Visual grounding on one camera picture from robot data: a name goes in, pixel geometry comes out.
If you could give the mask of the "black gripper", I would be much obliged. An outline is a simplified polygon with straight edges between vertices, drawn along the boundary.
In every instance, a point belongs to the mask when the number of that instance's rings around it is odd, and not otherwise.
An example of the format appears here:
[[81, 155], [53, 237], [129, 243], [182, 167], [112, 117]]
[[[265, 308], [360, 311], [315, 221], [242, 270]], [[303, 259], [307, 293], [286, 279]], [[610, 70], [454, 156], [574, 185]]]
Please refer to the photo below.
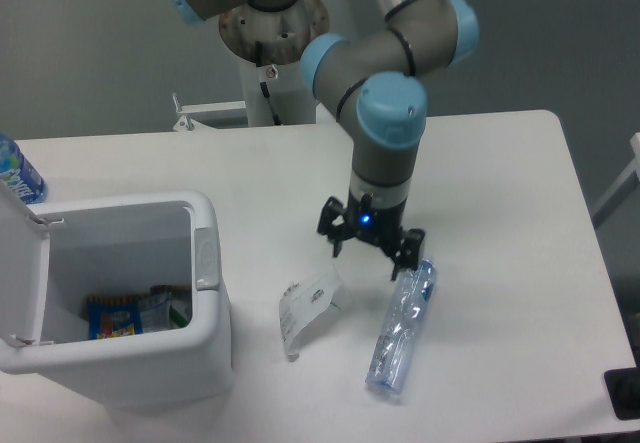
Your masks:
[[417, 270], [424, 253], [426, 232], [420, 228], [405, 230], [402, 217], [406, 201], [389, 208], [362, 207], [349, 194], [347, 208], [331, 196], [321, 209], [317, 233], [332, 245], [332, 257], [341, 253], [343, 242], [352, 238], [380, 248], [393, 261], [391, 281], [402, 270]]

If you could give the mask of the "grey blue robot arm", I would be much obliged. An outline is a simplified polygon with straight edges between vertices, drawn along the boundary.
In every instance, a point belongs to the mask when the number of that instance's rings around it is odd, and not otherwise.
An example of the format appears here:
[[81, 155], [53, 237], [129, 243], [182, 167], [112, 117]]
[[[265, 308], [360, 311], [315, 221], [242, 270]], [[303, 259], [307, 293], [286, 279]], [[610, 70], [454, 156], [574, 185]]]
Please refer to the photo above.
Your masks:
[[378, 247], [415, 270], [425, 233], [402, 216], [426, 127], [420, 77], [475, 51], [479, 23], [465, 0], [377, 0], [385, 26], [356, 43], [332, 33], [321, 0], [171, 0], [188, 23], [211, 18], [235, 56], [252, 126], [310, 124], [325, 107], [353, 142], [346, 202], [330, 198], [317, 230], [335, 250]]

